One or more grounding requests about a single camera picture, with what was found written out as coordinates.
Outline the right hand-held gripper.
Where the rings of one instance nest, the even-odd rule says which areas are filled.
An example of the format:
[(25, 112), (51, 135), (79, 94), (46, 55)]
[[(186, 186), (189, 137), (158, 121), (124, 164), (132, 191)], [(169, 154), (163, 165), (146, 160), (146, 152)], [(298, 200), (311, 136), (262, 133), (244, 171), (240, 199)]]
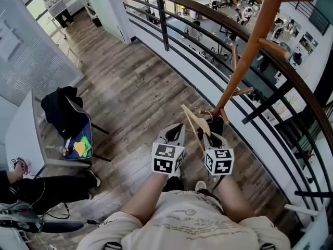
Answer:
[(204, 165), (212, 176), (225, 176), (232, 173), (235, 155), (225, 138), (211, 132), (203, 135), (205, 150)]

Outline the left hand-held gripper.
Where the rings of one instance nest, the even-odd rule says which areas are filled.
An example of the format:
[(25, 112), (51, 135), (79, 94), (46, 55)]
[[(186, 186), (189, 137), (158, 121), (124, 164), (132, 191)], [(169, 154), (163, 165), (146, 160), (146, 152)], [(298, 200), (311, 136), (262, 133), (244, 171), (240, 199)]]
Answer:
[(185, 125), (172, 124), (162, 129), (152, 144), (151, 171), (174, 176), (184, 159)]

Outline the wooden hanger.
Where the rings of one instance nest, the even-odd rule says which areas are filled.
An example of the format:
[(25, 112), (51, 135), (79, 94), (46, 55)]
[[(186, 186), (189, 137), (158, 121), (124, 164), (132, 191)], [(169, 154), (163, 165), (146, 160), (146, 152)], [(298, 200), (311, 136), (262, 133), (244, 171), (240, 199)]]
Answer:
[(199, 144), (199, 147), (200, 149), (202, 150), (202, 154), (205, 155), (205, 148), (203, 146), (203, 144), (201, 143), (200, 139), (199, 139), (199, 136), (198, 136), (198, 132), (193, 124), (193, 122), (195, 122), (197, 124), (197, 126), (199, 128), (202, 129), (203, 131), (203, 135), (207, 135), (208, 138), (210, 138), (211, 136), (211, 131), (210, 131), (210, 128), (209, 128), (209, 125), (207, 123), (207, 121), (203, 118), (198, 118), (187, 106), (185, 106), (184, 104), (181, 105), (181, 108), (183, 109), (187, 119), (188, 119), (188, 122), (191, 126), (191, 129), (196, 137), (196, 140)]

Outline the brown wooden coat rack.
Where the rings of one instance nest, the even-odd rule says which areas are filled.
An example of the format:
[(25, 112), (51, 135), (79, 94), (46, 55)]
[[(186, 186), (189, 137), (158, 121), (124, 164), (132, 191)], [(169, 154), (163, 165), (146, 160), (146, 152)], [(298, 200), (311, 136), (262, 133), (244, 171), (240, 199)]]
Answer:
[(313, 0), (263, 0), (257, 21), (248, 39), (244, 53), (238, 57), (237, 47), (232, 48), (233, 74), (227, 84), (226, 90), (221, 96), (214, 111), (201, 110), (201, 114), (210, 115), (212, 118), (221, 116), (226, 124), (229, 123), (225, 106), (227, 102), (236, 96), (246, 95), (254, 91), (254, 88), (237, 90), (238, 84), (242, 81), (256, 55), (260, 50), (269, 51), (278, 57), (288, 58), (290, 54), (281, 46), (267, 39), (267, 35), (274, 23), (274, 18), (281, 6), (285, 2), (312, 2)]

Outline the person's left forearm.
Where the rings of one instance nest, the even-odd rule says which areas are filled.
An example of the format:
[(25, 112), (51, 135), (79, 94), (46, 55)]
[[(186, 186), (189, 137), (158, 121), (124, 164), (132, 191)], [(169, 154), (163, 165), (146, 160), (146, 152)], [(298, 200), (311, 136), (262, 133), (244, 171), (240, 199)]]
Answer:
[(168, 175), (152, 172), (140, 189), (120, 209), (145, 225), (153, 213)]

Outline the person's right forearm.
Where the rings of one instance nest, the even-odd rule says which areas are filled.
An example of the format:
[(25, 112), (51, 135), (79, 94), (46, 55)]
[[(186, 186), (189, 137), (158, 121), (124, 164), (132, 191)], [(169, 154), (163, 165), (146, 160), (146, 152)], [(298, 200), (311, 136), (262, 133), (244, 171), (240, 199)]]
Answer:
[(230, 220), (239, 223), (245, 219), (255, 217), (254, 210), (231, 175), (221, 176), (215, 187), (224, 214)]

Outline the black cloth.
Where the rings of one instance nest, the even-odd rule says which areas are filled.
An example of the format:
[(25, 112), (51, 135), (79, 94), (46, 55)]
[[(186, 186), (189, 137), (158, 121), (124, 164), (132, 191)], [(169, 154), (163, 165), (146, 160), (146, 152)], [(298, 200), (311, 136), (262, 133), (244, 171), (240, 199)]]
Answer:
[(207, 120), (208, 126), (210, 128), (211, 132), (214, 132), (218, 135), (223, 134), (223, 127), (224, 127), (224, 120), (221, 116), (218, 116), (216, 118), (209, 118)]

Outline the person's cream printed shirt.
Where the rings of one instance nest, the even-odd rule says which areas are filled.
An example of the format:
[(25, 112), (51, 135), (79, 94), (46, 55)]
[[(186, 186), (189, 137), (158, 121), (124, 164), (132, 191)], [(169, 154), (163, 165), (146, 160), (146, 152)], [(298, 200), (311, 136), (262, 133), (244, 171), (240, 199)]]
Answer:
[(215, 199), (194, 191), (162, 193), (145, 225), (115, 212), (77, 250), (103, 250), (107, 243), (122, 250), (291, 250), (289, 239), (266, 216), (235, 223)]

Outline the blue chair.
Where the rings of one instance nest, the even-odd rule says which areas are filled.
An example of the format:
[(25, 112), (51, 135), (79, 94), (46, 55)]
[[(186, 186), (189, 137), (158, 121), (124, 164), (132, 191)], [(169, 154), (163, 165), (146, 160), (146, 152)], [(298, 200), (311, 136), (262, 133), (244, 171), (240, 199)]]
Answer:
[[(83, 161), (83, 160), (88, 160), (92, 157), (95, 157), (95, 158), (101, 159), (103, 161), (111, 162), (111, 160), (109, 158), (102, 157), (102, 156), (94, 153), (92, 128), (95, 128), (98, 131), (101, 131), (105, 134), (109, 134), (109, 132), (107, 132), (106, 130), (102, 129), (101, 127), (93, 124), (91, 122), (91, 118), (90, 118), (89, 114), (83, 108), (81, 108), (79, 105), (74, 103), (70, 98), (66, 97), (66, 99), (67, 99), (68, 103), (71, 105), (71, 107), (74, 109), (74, 111), (76, 112), (76, 115), (77, 115), (76, 119), (79, 121), (79, 132), (76, 136), (70, 137), (69, 139), (64, 140), (64, 146), (67, 147), (71, 152), (69, 155), (65, 155), (64, 158), (66, 160), (70, 160), (70, 161), (74, 161), (74, 160)], [(92, 145), (92, 148), (88, 152), (85, 151), (84, 155), (82, 157), (80, 157), (78, 155), (78, 153), (73, 149), (73, 144), (74, 144), (74, 142), (81, 142), (82, 136), (86, 136), (89, 139), (89, 141)]]

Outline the yellow cloth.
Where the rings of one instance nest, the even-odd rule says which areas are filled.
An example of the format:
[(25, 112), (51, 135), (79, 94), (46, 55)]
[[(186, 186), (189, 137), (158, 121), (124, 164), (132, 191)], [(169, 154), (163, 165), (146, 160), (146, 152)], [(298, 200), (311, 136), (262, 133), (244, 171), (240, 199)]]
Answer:
[(84, 142), (74, 142), (73, 149), (82, 157), (86, 151), (86, 145)]

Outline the clear bottle with red cap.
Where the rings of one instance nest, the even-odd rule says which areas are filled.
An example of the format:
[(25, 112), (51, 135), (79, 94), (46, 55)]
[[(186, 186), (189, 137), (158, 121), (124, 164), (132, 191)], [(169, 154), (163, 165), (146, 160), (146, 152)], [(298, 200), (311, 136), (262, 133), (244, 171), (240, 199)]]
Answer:
[(64, 156), (69, 155), (71, 152), (67, 147), (64, 146), (56, 146), (56, 145), (47, 145), (47, 149), (54, 149), (60, 153), (62, 153)]

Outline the black jacket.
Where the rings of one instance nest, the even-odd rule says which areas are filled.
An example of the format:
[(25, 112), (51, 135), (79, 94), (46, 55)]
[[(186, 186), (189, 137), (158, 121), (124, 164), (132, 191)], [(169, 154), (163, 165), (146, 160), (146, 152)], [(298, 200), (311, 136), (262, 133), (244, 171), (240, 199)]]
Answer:
[(66, 86), (46, 95), (41, 102), (46, 121), (52, 124), (62, 138), (75, 138), (84, 126), (82, 114), (71, 104), (83, 107), (83, 100), (77, 96), (78, 89)]

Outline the white table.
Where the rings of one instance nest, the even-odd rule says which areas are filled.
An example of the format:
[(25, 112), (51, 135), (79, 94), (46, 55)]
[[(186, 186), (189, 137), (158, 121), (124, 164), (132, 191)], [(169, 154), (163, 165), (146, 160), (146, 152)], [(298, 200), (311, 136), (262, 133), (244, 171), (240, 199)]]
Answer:
[(8, 167), (11, 160), (23, 158), (28, 166), (25, 177), (33, 179), (39, 176), (46, 167), (78, 167), (88, 168), (89, 165), (80, 161), (67, 161), (48, 158), (42, 143), (37, 114), (35, 96), (30, 91), (14, 114), (5, 134), (5, 148)]

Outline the group of people downstairs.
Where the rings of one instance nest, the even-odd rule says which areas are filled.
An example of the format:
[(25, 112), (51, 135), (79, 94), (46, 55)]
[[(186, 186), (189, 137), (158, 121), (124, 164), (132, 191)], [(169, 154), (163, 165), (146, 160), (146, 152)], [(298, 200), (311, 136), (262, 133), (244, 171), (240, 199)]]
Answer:
[[(238, 0), (236, 0), (236, 5), (234, 7), (233, 7), (234, 4), (233, 0), (208, 0), (208, 3), (209, 7), (216, 11), (218, 11), (219, 6), (221, 6), (222, 9), (223, 8), (225, 9), (226, 7), (228, 9), (232, 9), (233, 7), (235, 16), (232, 19), (236, 23), (240, 24), (242, 27), (251, 28), (250, 27), (251, 20), (253, 21), (256, 20), (256, 16), (260, 10), (260, 3), (259, 4), (257, 3), (258, 6), (254, 6), (253, 3), (256, 3), (255, 0), (249, 0), (249, 2), (247, 2), (247, 0), (239, 0), (240, 4), (238, 5), (237, 1)], [(285, 26), (283, 20), (277, 18), (273, 24), (273, 32), (271, 34), (271, 37), (268, 38), (275, 44), (280, 45), (281, 47), (290, 52), (291, 51), (290, 48), (284, 42), (280, 41), (281, 39), (280, 37), (283, 35), (284, 29)], [(194, 29), (193, 27), (187, 24), (185, 25), (184, 33), (194, 38), (196, 41), (200, 41), (202, 37), (207, 37), (206, 35), (203, 36), (201, 32), (199, 32), (197, 29)], [(224, 38), (225, 44), (228, 44), (230, 46), (233, 45), (238, 46), (237, 43), (238, 39), (235, 33), (231, 32), (229, 36), (227, 36), (227, 29), (226, 29), (224, 35), (225, 35)], [(260, 54), (259, 57), (257, 58), (257, 61), (260, 61), (262, 59), (264, 60), (258, 65), (258, 70), (264, 72), (266, 67), (269, 65), (269, 62), (263, 57), (263, 55)]]

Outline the white paper sign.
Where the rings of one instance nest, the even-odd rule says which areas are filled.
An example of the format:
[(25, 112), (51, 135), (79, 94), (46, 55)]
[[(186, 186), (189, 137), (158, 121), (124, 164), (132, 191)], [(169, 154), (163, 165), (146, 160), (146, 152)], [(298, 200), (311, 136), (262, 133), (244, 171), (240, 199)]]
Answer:
[(14, 34), (6, 22), (0, 22), (0, 57), (4, 61), (9, 61), (11, 56), (19, 48), (21, 40)]

